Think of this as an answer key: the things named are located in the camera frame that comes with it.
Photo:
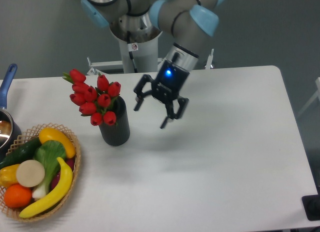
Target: pot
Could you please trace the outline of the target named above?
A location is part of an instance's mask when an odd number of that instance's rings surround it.
[[[18,67],[11,64],[5,74],[4,80],[0,87],[0,162],[6,156],[8,149],[14,143],[14,140],[21,135],[21,130],[14,122],[14,119],[7,112],[7,95],[12,80]]]

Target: bok choy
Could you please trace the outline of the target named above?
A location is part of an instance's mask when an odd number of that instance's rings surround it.
[[[49,193],[51,181],[60,170],[58,157],[66,159],[66,150],[62,143],[55,140],[45,142],[36,150],[34,159],[44,166],[45,176],[43,181],[33,189],[32,197],[35,200],[41,199]]]

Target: blue pot handle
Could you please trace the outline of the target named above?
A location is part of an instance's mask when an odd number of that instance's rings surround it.
[[[9,87],[11,85],[12,80],[14,79],[17,69],[18,66],[16,64],[11,64],[8,68],[8,71],[5,74],[5,77],[0,87],[0,108],[7,108],[7,95]]]

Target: tulip bouquet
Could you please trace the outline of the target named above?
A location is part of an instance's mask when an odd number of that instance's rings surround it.
[[[74,93],[70,95],[70,99],[79,106],[81,116],[90,116],[93,126],[101,125],[103,122],[108,125],[116,123],[117,117],[113,109],[114,102],[120,94],[120,83],[109,83],[105,75],[99,73],[97,87],[94,88],[85,83],[86,76],[77,69],[63,74],[63,79],[72,83]]]

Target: wicker basket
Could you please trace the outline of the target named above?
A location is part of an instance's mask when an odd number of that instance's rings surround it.
[[[45,212],[40,213],[40,214],[38,214],[34,217],[31,217],[31,218],[20,218],[19,217],[19,213],[22,211],[22,208],[11,209],[6,206],[6,204],[4,202],[4,193],[5,193],[6,189],[4,187],[0,186],[0,210],[3,213],[5,213],[7,215],[7,217],[13,218],[13,219],[18,220],[20,222],[38,221],[38,220],[47,218],[50,215],[57,212],[63,206],[65,201],[68,199],[68,197],[70,196],[70,194],[73,190],[73,187],[75,185],[75,182],[77,180],[78,174],[79,174],[79,168],[80,168],[80,163],[81,163],[80,144],[79,144],[79,141],[78,141],[77,137],[75,136],[75,134],[71,130],[69,130],[67,127],[64,127],[63,125],[57,125],[57,124],[50,123],[50,124],[38,125],[38,126],[35,126],[31,129],[28,129],[26,132],[24,132],[22,135],[20,135],[17,138],[17,140],[14,141],[14,144],[11,145],[10,149],[8,150],[8,153],[11,153],[16,148],[18,148],[21,144],[31,140],[32,138],[38,137],[39,132],[45,127],[52,127],[52,128],[60,130],[71,140],[71,142],[75,146],[76,157],[75,157],[72,184],[71,184],[71,187],[70,187],[68,193],[63,197],[63,199],[59,203],[57,203],[55,205],[55,207],[52,210],[45,211]]]

